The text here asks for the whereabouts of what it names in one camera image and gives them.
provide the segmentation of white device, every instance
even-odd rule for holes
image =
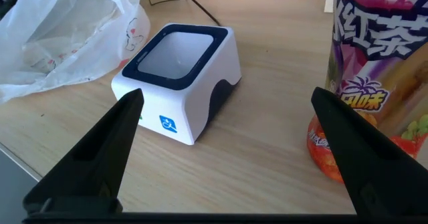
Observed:
[[[241,79],[232,28],[170,23],[112,81],[119,100],[140,88],[139,125],[192,145]]]

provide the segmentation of blue sticker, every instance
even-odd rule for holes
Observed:
[[[175,126],[174,120],[167,118],[165,116],[159,116],[160,123],[162,123],[162,127],[165,130],[169,130],[171,132],[177,133],[177,127]]]

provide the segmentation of palm tree graphic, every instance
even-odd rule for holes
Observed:
[[[376,81],[370,81],[368,77],[363,79],[362,77],[356,76],[358,81],[347,80],[351,85],[343,89],[345,92],[363,92],[364,94],[374,94],[377,92],[375,87],[380,87],[381,83]]]

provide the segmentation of orange packaging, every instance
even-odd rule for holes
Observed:
[[[334,0],[325,88],[416,158],[428,142],[428,0]],[[307,145],[342,182],[316,116]]]

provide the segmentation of wooden desk surface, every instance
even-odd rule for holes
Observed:
[[[331,40],[324,0],[198,1],[234,28],[243,79],[195,146],[138,127],[119,194],[125,209],[354,213],[306,149]],[[191,1],[143,5],[151,33],[170,21],[213,24]],[[0,142],[45,175],[116,102],[116,73],[1,105]]]

